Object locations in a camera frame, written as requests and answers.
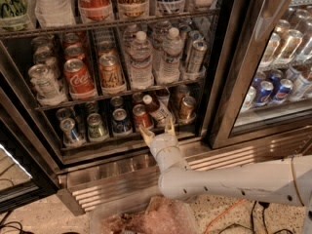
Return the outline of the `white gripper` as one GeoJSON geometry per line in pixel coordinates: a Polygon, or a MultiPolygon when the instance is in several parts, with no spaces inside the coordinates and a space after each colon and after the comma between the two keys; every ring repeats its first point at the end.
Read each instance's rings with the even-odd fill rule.
{"type": "Polygon", "coordinates": [[[153,132],[146,129],[143,125],[139,126],[139,131],[147,146],[150,148],[161,172],[170,168],[188,169],[189,165],[181,155],[178,140],[175,136],[175,124],[169,118],[165,133],[155,136],[153,132]]]}

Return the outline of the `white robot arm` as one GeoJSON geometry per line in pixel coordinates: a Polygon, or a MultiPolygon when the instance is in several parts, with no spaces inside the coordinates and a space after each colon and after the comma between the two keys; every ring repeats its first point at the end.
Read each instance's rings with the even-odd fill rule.
{"type": "Polygon", "coordinates": [[[248,164],[239,167],[194,171],[182,157],[175,127],[155,135],[144,126],[139,131],[156,160],[158,187],[171,199],[189,202],[204,193],[258,202],[306,208],[302,234],[312,234],[312,156],[248,164]]]}

